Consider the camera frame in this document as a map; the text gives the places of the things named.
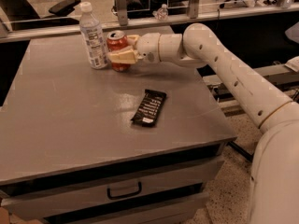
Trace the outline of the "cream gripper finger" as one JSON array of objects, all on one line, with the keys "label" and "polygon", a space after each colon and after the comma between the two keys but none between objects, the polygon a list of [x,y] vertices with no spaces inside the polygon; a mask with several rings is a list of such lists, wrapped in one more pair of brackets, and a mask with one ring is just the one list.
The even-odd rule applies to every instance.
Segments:
[{"label": "cream gripper finger", "polygon": [[112,63],[134,64],[138,60],[138,51],[132,46],[124,49],[113,50],[107,54],[107,57]]},{"label": "cream gripper finger", "polygon": [[139,38],[140,38],[139,35],[128,35],[127,36],[127,43],[128,43],[128,45],[134,47],[136,45],[136,43],[137,43],[137,41],[138,41]]}]

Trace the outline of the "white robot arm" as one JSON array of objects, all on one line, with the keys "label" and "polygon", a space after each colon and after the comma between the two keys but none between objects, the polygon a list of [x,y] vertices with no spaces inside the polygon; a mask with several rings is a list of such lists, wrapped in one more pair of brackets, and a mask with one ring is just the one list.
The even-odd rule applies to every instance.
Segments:
[{"label": "white robot arm", "polygon": [[202,23],[181,35],[131,35],[113,63],[209,65],[258,127],[249,191],[249,224],[299,224],[299,104],[228,50]]}]

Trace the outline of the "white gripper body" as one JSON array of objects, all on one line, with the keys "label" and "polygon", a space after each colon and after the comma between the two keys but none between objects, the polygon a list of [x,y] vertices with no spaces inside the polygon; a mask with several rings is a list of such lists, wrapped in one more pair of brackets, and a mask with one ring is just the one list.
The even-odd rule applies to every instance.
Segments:
[{"label": "white gripper body", "polygon": [[159,57],[159,40],[160,33],[147,33],[142,35],[137,43],[136,49],[139,53],[139,57],[145,63],[158,63]]}]

